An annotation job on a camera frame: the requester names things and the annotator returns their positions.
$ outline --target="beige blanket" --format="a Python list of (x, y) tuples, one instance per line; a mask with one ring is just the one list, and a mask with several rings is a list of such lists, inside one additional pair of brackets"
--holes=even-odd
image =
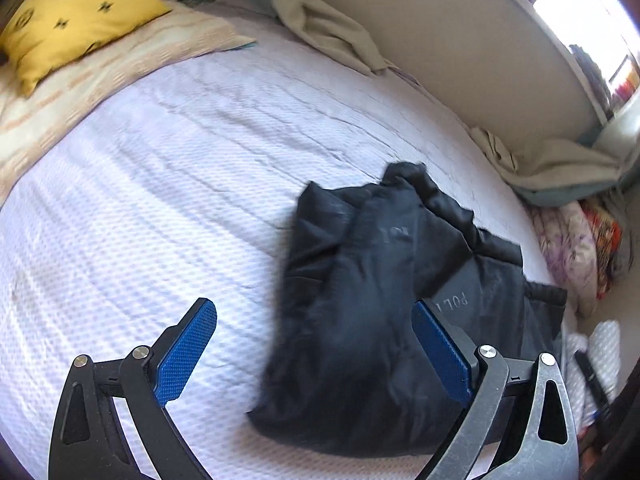
[(349, 68), (370, 75), (391, 66), (369, 33), (322, 0), (257, 0), (297, 37)]
[(166, 3), (172, 12), (57, 70), (28, 99), (12, 67), (0, 67), (0, 206), (18, 179), (108, 96), (165, 65), (254, 41), (221, 18)]
[(539, 191), (620, 178), (620, 164), (612, 156), (571, 140), (543, 139), (509, 152), (487, 130), (472, 128), (469, 135), (511, 186)]

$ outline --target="white cloth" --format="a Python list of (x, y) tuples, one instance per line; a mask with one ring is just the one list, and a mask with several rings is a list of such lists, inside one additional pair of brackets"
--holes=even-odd
[[(599, 323), (589, 337), (589, 361), (596, 372), (609, 403), (618, 396), (618, 375), (620, 374), (620, 324), (615, 320)], [(597, 412), (596, 403), (587, 389), (584, 399), (582, 426), (593, 424)]]
[[(0, 210), (0, 433), (44, 480), (73, 358), (123, 358), (204, 296), (218, 328), (167, 408), (213, 478), (414, 478), (425, 457), (325, 456), (263, 438), (245, 417), (274, 336), (296, 199), (309, 180), (360, 186), (391, 161), (424, 162), (479, 226), (521, 245), (528, 279), (551, 283), (532, 225), (450, 110), (391, 72), (343, 67), (269, 18), (213, 7), (257, 46), (121, 90)], [(153, 475), (124, 403), (118, 409)]]
[(586, 352), (589, 348), (589, 339), (584, 334), (572, 333), (565, 338), (565, 346), (567, 355), (570, 356), (566, 364), (566, 372), (564, 374), (564, 385), (566, 386), (567, 395), (569, 395), (569, 404), (571, 412), (574, 416), (575, 432), (580, 433), (582, 429), (582, 414), (584, 413), (584, 396), (586, 395), (586, 381), (584, 375), (580, 371), (578, 363), (574, 359), (574, 354), (580, 350)]

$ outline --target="headboard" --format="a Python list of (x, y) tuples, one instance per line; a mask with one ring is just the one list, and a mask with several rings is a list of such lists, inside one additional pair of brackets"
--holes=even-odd
[(604, 124), (587, 79), (527, 0), (324, 0), (469, 126), (509, 148)]

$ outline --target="white bedsheet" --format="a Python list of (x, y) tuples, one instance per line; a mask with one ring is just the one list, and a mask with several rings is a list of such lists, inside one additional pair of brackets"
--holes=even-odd
[(0, 433), (36, 480), (73, 358), (151, 344), (199, 296), (216, 303), (218, 328), (168, 409), (214, 478), (415, 477), (424, 458), (280, 446), (244, 415), (270, 351), (288, 221), (309, 180), (358, 186), (391, 161), (423, 161), (479, 226), (522, 246), (530, 280), (551, 283), (529, 218), (451, 111), (391, 73), (337, 64), (268, 18), (232, 21), (258, 45), (120, 91), (0, 210)]

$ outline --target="black puffer jacket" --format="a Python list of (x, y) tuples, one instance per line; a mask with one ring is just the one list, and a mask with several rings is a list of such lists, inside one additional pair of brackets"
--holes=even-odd
[(380, 184), (310, 183), (299, 198), (280, 335), (248, 414), (265, 436), (319, 452), (433, 452), (460, 413), (411, 325), (420, 298), (503, 356), (560, 357), (564, 290), (529, 283), (520, 248), (478, 229), (423, 165)]

